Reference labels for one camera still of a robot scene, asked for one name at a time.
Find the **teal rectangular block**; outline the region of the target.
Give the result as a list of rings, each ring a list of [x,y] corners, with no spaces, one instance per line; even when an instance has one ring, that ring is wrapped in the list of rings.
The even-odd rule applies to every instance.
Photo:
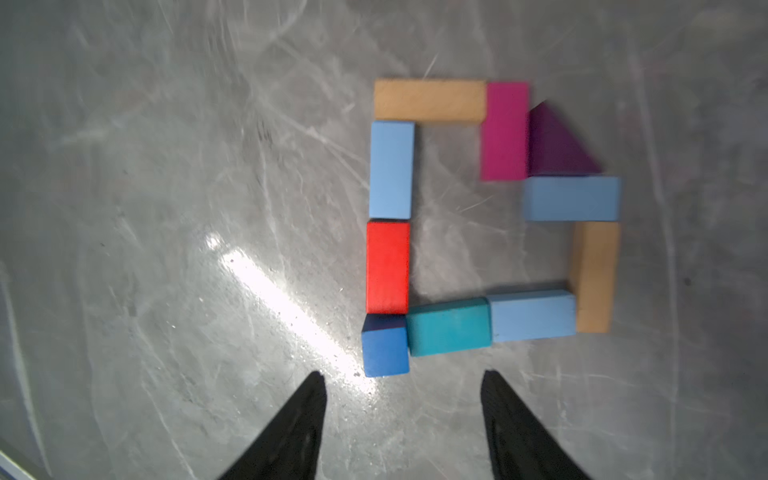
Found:
[[[422,357],[490,347],[490,306],[474,298],[414,307],[406,315],[410,354]]]

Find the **light blue block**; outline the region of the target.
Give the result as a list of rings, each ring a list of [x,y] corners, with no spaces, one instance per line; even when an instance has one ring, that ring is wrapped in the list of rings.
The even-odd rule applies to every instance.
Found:
[[[622,182],[618,177],[530,177],[523,187],[527,221],[615,222]]]
[[[557,338],[576,333],[576,298],[566,290],[489,295],[492,341]]]
[[[369,217],[410,220],[415,124],[375,121],[371,129]]]

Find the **blue square block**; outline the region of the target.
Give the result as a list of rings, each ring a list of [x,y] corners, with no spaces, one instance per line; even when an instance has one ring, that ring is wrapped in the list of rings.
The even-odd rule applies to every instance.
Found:
[[[367,314],[361,341],[364,372],[368,378],[410,371],[405,315]]]

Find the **red rectangular block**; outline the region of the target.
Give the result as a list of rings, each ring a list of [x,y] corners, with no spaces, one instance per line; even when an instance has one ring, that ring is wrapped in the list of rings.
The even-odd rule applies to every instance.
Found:
[[[366,312],[406,314],[410,224],[370,221],[366,232]]]

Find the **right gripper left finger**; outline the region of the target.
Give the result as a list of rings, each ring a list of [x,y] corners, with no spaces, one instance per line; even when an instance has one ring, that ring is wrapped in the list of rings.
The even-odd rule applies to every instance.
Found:
[[[324,376],[311,372],[223,479],[316,477],[327,406]]]

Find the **magenta rectangular block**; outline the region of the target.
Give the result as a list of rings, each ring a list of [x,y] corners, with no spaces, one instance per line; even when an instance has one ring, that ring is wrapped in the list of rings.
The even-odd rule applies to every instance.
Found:
[[[483,181],[519,181],[528,176],[530,87],[525,82],[490,82],[481,125]]]

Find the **wooden block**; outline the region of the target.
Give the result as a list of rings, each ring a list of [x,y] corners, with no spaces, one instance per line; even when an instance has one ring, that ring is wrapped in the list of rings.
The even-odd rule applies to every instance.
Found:
[[[486,117],[486,87],[482,80],[377,79],[374,118],[479,124]]]
[[[576,329],[610,331],[621,226],[618,222],[576,222],[568,286],[576,297]]]

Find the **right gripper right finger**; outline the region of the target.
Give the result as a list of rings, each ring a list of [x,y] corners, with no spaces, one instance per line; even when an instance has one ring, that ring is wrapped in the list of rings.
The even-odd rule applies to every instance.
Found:
[[[588,477],[498,371],[484,372],[480,399],[496,479]]]

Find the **purple triangle block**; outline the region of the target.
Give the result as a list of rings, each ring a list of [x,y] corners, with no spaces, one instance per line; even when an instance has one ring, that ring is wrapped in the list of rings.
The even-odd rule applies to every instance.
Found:
[[[528,176],[599,175],[602,168],[549,102],[529,113]]]

